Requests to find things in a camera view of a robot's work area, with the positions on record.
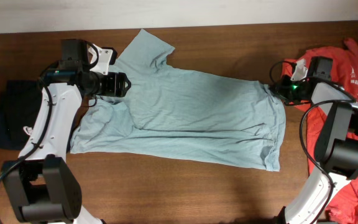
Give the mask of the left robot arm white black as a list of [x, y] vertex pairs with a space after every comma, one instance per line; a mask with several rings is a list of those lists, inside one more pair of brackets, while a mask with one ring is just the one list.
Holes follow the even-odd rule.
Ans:
[[42, 104], [29, 140], [1, 168], [11, 207], [21, 223], [103, 223], [82, 204], [81, 187], [66, 163], [67, 145], [85, 95], [123, 97], [125, 73], [48, 69], [40, 76]]

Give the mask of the light blue grey t-shirt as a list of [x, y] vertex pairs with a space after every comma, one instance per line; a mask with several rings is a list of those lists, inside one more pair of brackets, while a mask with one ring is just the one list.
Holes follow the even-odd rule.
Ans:
[[145, 30], [112, 72], [132, 86], [122, 98], [92, 102], [70, 151], [129, 152], [278, 171], [286, 117], [282, 102], [258, 81], [174, 68], [174, 47]]

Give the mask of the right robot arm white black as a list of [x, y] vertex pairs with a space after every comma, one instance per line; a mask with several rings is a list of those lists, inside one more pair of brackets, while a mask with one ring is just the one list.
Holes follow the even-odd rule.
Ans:
[[314, 153], [307, 158], [314, 168], [300, 194], [273, 218], [274, 223], [317, 223], [334, 196], [358, 177], [358, 102], [339, 85], [319, 78], [304, 78], [270, 86], [286, 104], [308, 103], [327, 115]]

